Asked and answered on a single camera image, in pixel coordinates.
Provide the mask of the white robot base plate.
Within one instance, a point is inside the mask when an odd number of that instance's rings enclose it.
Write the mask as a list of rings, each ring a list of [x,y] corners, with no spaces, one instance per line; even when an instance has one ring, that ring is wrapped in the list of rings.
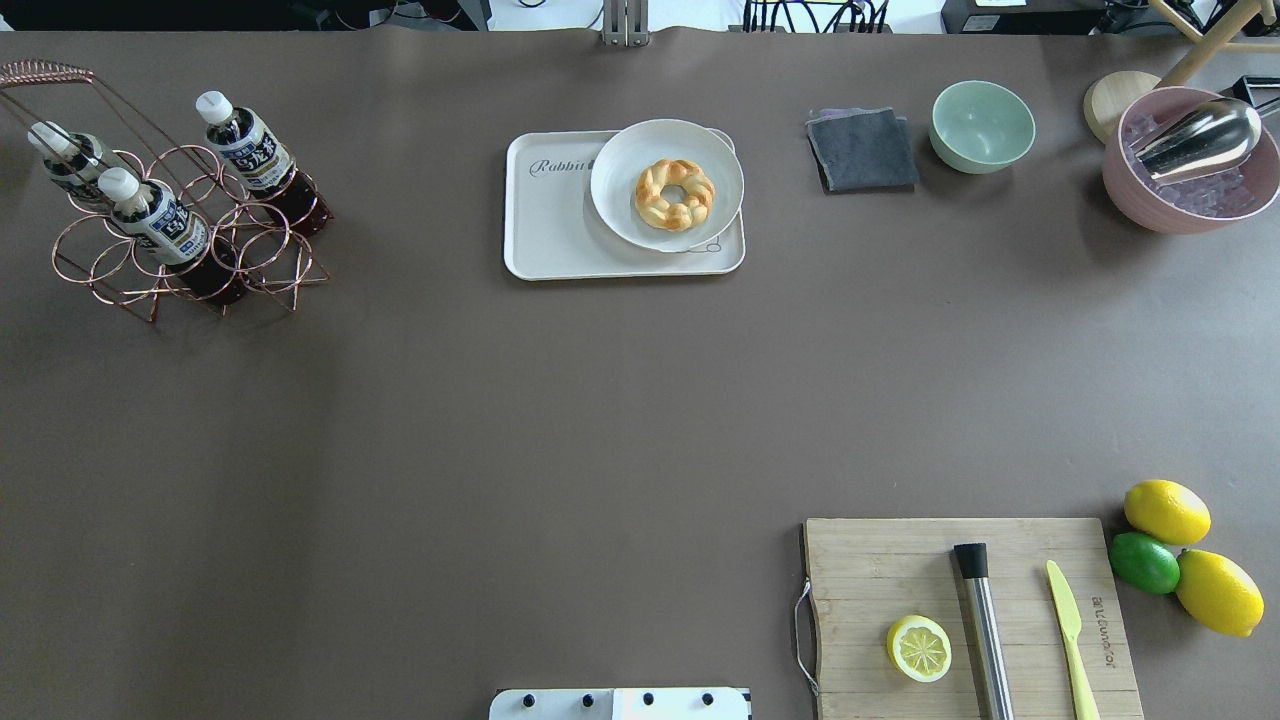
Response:
[[[620,687],[507,689],[489,719],[751,719],[749,689],[736,687]]]

